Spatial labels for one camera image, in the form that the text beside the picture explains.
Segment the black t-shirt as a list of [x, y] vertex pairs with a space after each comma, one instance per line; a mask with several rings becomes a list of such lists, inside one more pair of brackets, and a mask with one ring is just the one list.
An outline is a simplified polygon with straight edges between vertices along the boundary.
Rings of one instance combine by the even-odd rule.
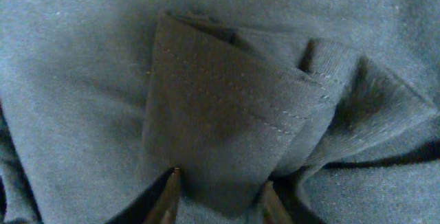
[[439, 222], [439, 0], [1, 0], [1, 222]]

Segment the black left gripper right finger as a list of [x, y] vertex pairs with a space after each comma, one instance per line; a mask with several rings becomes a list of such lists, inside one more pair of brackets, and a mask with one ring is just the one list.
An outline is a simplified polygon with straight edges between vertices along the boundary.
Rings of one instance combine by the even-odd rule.
[[259, 207], [264, 224], [324, 224], [319, 217], [303, 204], [283, 201], [273, 181], [267, 181], [261, 189]]

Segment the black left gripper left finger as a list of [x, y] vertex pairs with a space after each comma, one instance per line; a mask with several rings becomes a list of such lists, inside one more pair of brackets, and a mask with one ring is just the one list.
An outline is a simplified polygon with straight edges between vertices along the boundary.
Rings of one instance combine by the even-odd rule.
[[107, 224], [175, 223], [182, 194], [182, 171], [170, 168]]

